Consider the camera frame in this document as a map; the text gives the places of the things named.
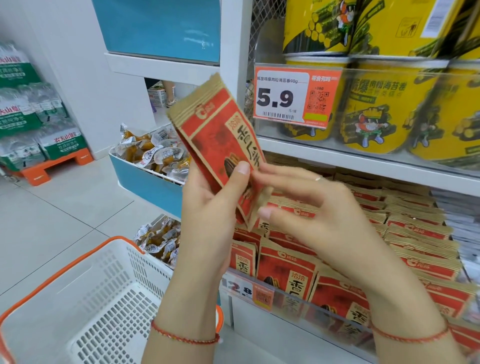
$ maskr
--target blue panel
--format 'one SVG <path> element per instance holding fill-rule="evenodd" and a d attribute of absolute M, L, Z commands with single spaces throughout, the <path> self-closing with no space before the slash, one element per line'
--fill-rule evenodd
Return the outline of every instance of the blue panel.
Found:
<path fill-rule="evenodd" d="M 219 0 L 92 2 L 109 51 L 219 62 Z"/>
<path fill-rule="evenodd" d="M 181 216 L 182 187 L 110 156 L 120 184 L 164 211 Z"/>

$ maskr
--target red string bracelet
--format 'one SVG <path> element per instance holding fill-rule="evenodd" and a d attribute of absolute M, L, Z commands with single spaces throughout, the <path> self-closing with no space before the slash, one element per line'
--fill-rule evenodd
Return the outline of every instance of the red string bracelet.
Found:
<path fill-rule="evenodd" d="M 438 334 L 428 336 L 426 338 L 420 338 L 420 339 L 409 339 L 409 338 L 403 338 L 400 336 L 395 336 L 395 335 L 390 335 L 387 334 L 386 332 L 381 331 L 379 328 L 377 328 L 373 322 L 370 320 L 370 328 L 375 331 L 377 334 L 382 335 L 383 337 L 399 342 L 406 342 L 408 344 L 425 344 L 427 342 L 433 342 L 442 339 L 445 335 L 448 334 L 448 331 L 450 331 L 450 327 L 448 326 L 448 321 L 445 319 L 446 323 L 446 328 L 439 332 Z"/>
<path fill-rule="evenodd" d="M 181 338 L 179 336 L 176 336 L 176 335 L 173 335 L 173 334 L 169 333 L 168 331 L 162 330 L 157 325 L 155 325 L 155 322 L 153 320 L 152 320 L 151 326 L 152 326 L 152 329 L 155 330 L 156 332 L 158 332 L 160 335 L 166 336 L 167 338 L 170 338 L 172 340 L 185 342 L 187 344 L 212 345 L 212 344 L 216 344 L 220 340 L 220 335 L 218 335 L 217 333 L 215 334 L 215 339 L 212 339 L 212 340 L 192 340 L 192 339 Z"/>

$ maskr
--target shopping basket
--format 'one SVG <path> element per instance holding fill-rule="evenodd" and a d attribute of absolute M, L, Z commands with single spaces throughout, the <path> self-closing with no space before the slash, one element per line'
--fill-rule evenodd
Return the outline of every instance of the shopping basket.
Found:
<path fill-rule="evenodd" d="M 116 236 L 0 316 L 7 363 L 140 363 L 173 271 Z M 217 307 L 217 332 L 223 314 Z"/>

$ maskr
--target hand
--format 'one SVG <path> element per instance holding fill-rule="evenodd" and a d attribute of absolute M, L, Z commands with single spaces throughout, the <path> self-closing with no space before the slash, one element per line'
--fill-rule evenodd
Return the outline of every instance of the hand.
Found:
<path fill-rule="evenodd" d="M 237 202 L 247 187 L 250 164 L 241 161 L 216 195 L 195 163 L 183 187 L 181 237 L 175 272 L 220 280 L 230 262 Z"/>
<path fill-rule="evenodd" d="M 314 218 L 279 208 L 262 207 L 259 215 L 311 247 L 332 267 L 365 291 L 385 294 L 390 274 L 407 274 L 407 266 L 383 242 L 350 190 L 302 168 L 261 164 L 252 176 L 287 197 L 318 207 Z"/>

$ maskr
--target person's left hand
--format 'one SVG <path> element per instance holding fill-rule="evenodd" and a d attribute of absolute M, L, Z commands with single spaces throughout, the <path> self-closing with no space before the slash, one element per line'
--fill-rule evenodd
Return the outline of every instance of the person's left hand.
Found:
<path fill-rule="evenodd" d="M 247 187 L 250 164 L 241 161 L 216 195 L 195 163 L 183 187 L 177 270 L 220 280 L 230 264 L 237 202 Z"/>

